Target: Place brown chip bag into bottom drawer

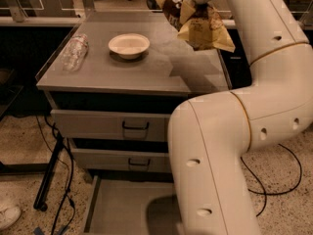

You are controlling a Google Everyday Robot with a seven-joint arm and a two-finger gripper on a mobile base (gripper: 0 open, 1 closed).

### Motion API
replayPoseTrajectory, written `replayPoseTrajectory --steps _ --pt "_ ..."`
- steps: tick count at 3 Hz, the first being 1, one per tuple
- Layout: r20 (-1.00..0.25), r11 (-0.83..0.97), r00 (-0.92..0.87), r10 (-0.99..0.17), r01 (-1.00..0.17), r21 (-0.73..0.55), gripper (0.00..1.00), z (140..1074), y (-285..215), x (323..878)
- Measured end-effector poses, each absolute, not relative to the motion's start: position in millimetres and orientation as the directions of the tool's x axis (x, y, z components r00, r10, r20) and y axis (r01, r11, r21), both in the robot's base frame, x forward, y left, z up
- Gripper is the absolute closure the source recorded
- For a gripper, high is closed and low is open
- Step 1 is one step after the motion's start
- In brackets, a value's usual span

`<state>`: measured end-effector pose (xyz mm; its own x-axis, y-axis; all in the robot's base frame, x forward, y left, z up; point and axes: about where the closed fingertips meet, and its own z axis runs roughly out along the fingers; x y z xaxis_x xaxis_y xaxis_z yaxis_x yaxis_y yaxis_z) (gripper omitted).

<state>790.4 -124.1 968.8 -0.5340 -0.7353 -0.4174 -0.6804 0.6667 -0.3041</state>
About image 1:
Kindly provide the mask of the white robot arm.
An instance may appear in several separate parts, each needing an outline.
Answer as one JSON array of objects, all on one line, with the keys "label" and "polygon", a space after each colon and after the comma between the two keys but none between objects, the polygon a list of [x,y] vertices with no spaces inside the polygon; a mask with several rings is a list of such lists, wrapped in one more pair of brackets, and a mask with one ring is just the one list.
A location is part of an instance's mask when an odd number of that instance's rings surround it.
[{"label": "white robot arm", "polygon": [[313,49],[283,0],[227,0],[250,67],[249,87],[179,105],[168,150],[186,235],[261,235],[242,153],[313,121]]}]

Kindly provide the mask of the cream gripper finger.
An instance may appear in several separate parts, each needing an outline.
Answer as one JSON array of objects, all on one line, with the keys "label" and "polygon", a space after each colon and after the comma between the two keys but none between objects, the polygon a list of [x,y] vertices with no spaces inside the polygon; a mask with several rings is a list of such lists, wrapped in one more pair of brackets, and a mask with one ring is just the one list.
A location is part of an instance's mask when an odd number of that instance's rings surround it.
[{"label": "cream gripper finger", "polygon": [[196,11],[196,4],[193,0],[184,0],[180,10],[180,23],[184,24]]}]

